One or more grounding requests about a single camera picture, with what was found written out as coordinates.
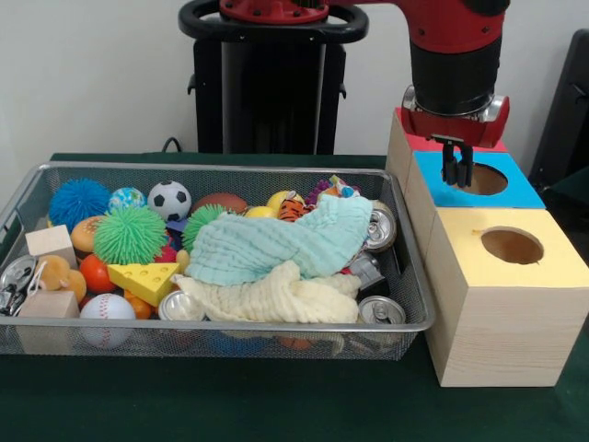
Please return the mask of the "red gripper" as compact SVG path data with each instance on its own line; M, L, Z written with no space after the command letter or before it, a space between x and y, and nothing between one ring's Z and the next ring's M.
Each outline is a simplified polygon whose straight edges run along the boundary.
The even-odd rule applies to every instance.
M473 173L472 146L494 148L500 141L510 112L510 99L495 95L491 102L474 113L443 116L430 113L417 100L414 86L406 89L401 111L401 123L408 134L424 138L442 138L443 181L459 188L470 187ZM461 159L456 165L455 145L459 146Z

